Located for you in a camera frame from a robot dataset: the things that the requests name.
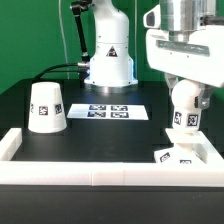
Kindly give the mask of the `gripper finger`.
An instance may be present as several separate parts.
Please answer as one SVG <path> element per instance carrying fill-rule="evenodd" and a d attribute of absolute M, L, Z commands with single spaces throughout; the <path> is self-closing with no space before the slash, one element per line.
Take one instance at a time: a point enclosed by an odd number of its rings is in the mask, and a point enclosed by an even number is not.
<path fill-rule="evenodd" d="M 208 84 L 199 84 L 198 107 L 200 109 L 208 109 L 210 106 L 210 98 L 214 91 L 214 87 Z"/>
<path fill-rule="evenodd" d="M 179 79 L 176 75 L 172 75 L 169 73 L 166 73 L 164 75 L 164 77 L 165 77 L 165 81 L 166 81 L 166 84 L 169 89 L 169 95 L 172 95 L 172 91 L 173 91 L 175 85 L 179 82 Z"/>

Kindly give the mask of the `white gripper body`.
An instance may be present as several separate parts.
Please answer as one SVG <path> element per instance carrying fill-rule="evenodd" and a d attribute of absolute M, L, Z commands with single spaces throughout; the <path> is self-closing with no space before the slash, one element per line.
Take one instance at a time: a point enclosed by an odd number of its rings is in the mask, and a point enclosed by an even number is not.
<path fill-rule="evenodd" d="M 224 87 L 224 18 L 215 4 L 158 4 L 143 24 L 151 68 Z"/>

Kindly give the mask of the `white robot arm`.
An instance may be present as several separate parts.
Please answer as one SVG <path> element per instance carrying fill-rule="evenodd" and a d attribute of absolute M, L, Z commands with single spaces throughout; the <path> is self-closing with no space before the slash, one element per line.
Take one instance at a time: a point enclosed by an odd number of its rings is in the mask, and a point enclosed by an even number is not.
<path fill-rule="evenodd" d="M 94 87 L 134 85 L 128 53 L 129 20 L 111 0 L 90 0 L 96 27 L 96 51 L 86 83 Z M 198 106 L 210 103 L 213 88 L 224 88 L 224 18 L 215 12 L 216 0 L 159 0 L 143 17 L 149 66 L 166 80 L 193 80 L 201 89 Z"/>

